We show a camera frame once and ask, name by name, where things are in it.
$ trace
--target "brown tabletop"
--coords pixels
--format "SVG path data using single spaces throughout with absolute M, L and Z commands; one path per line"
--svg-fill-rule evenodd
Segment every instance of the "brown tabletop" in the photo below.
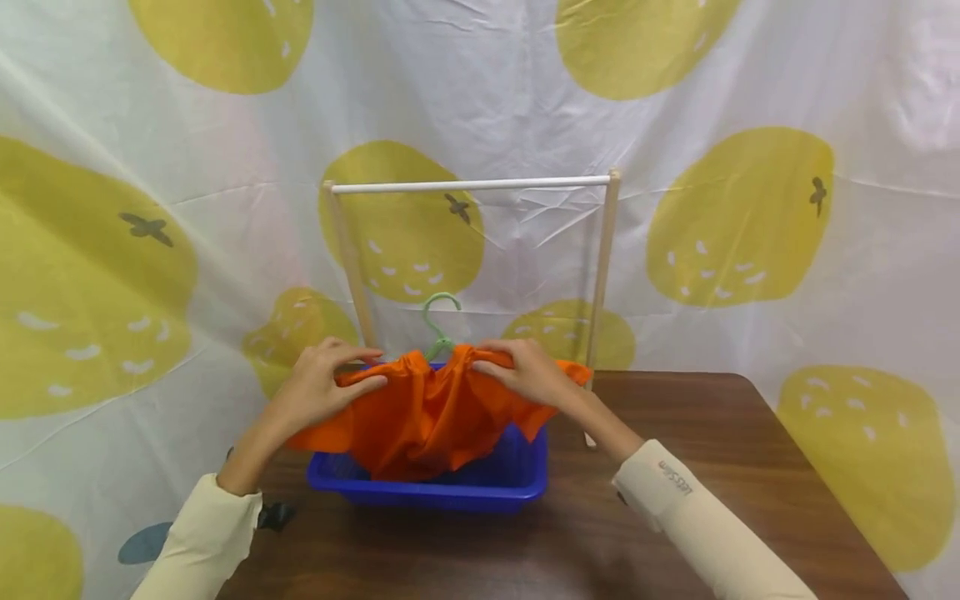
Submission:
M 746 379 L 610 372 L 595 391 L 658 439 L 822 600 L 905 598 Z M 663 535 L 610 486 L 614 465 L 563 418 L 548 425 L 550 484 L 515 516 L 362 508 L 311 491 L 285 453 L 265 500 L 299 511 L 260 531 L 222 600 L 712 598 Z

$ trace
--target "blue basket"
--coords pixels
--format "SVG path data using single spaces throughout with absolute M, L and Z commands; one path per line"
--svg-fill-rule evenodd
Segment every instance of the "blue basket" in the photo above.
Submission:
M 422 483 L 371 481 L 349 454 L 326 452 L 313 455 L 306 480 L 353 504 L 516 513 L 546 491 L 546 454 L 546 428 L 531 444 L 510 425 L 489 456 Z

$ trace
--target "white curtain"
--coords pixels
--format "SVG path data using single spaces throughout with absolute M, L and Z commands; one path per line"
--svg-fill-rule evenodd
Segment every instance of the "white curtain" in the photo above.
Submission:
M 600 367 L 748 377 L 911 598 L 960 593 L 960 5 L 0 6 L 0 581 L 125 598 L 299 348 L 318 192 L 623 174 Z M 347 202 L 382 344 L 583 357 L 601 192 Z

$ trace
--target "orange shirt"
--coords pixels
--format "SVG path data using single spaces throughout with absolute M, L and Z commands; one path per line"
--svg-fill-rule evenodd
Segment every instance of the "orange shirt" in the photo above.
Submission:
M 349 452 L 371 479 L 422 481 L 487 456 L 511 422 L 533 441 L 556 410 L 529 402 L 488 375 L 473 370 L 486 360 L 511 368 L 509 354 L 460 345 L 433 371 L 418 350 L 392 363 L 337 376 L 345 387 L 373 375 L 387 385 L 358 398 L 335 417 L 308 427 L 288 446 L 314 452 Z M 584 385 L 590 370 L 557 361 Z

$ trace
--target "hand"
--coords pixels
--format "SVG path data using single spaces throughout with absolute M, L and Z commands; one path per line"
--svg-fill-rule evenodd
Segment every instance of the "hand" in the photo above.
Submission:
M 476 371 L 497 379 L 537 404 L 553 406 L 566 412 L 570 404 L 576 402 L 584 392 L 580 386 L 570 381 L 536 340 L 487 340 L 479 348 L 510 354 L 514 358 L 514 367 L 504 369 L 494 363 L 478 360 L 473 363 Z
M 304 427 L 329 419 L 356 398 L 387 383 L 386 377 L 375 375 L 341 388 L 333 380 L 334 371 L 357 359 L 372 363 L 382 354 L 383 350 L 358 348 L 337 338 L 326 338 L 318 346 L 305 348 L 290 377 L 264 410 L 264 418 L 277 424 L 288 438 Z

